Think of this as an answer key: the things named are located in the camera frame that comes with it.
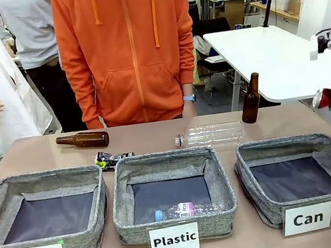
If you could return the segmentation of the person's left hand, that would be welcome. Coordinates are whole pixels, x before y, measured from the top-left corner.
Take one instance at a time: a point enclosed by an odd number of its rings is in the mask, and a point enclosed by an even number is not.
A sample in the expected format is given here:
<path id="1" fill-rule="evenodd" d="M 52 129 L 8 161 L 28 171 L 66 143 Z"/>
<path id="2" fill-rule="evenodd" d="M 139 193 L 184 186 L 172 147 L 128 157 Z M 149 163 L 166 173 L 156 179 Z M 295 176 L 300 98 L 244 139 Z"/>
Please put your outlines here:
<path id="1" fill-rule="evenodd" d="M 197 111 L 195 109 L 194 101 L 184 101 L 183 109 L 182 109 L 182 118 L 188 117 L 196 117 Z"/>

